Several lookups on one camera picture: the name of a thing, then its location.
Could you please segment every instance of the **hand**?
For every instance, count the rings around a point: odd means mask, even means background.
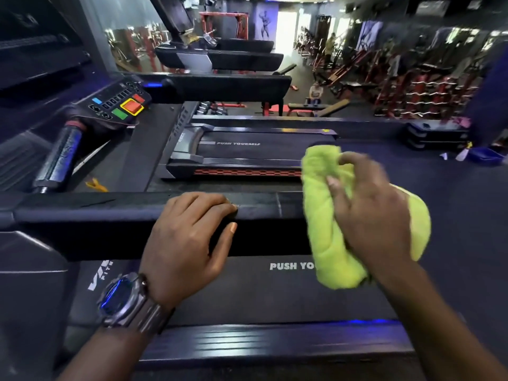
[[[237,210],[221,194],[187,192],[169,199],[141,259],[150,297],[166,310],[201,290],[222,271],[237,224],[228,224],[210,255],[210,238]]]
[[[345,152],[339,164],[355,166],[351,199],[338,179],[327,177],[335,219],[352,252],[374,277],[412,262],[407,195],[391,186],[383,167],[367,155]]]

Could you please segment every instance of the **treadmill console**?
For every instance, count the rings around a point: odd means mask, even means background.
[[[98,90],[74,107],[74,116],[100,120],[106,126],[133,125],[136,116],[151,103],[152,98],[132,76],[125,76]]]

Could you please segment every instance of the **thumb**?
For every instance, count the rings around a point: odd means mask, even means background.
[[[228,224],[220,234],[206,268],[210,282],[216,279],[224,268],[225,260],[228,257],[231,243],[233,243],[233,235],[235,234],[237,226],[238,224],[232,222]]]
[[[340,225],[347,217],[350,209],[350,200],[346,195],[344,186],[340,180],[331,176],[326,177],[328,189],[332,194],[333,207],[335,209],[335,220]]]

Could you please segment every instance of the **emergency stop button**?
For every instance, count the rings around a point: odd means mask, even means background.
[[[141,111],[143,111],[144,108],[141,104],[133,99],[127,99],[125,102],[120,104],[120,107],[122,107],[133,116],[139,114]]]

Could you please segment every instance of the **blue basket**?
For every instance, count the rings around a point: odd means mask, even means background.
[[[467,158],[484,166],[498,166],[505,157],[487,147],[473,147],[469,150]]]

